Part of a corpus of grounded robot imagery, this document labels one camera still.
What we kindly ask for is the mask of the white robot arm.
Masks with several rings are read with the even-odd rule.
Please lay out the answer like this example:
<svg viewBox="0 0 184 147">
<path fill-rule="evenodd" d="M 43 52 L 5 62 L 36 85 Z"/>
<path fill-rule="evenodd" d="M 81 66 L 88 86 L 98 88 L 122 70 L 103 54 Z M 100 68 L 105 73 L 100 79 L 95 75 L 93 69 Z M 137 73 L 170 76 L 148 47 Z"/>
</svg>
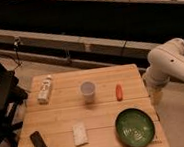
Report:
<svg viewBox="0 0 184 147">
<path fill-rule="evenodd" d="M 147 60 L 150 66 L 142 78 L 151 103 L 156 106 L 163 97 L 162 88 L 171 76 L 184 82 L 184 40 L 176 38 L 158 45 L 148 53 Z"/>
</svg>

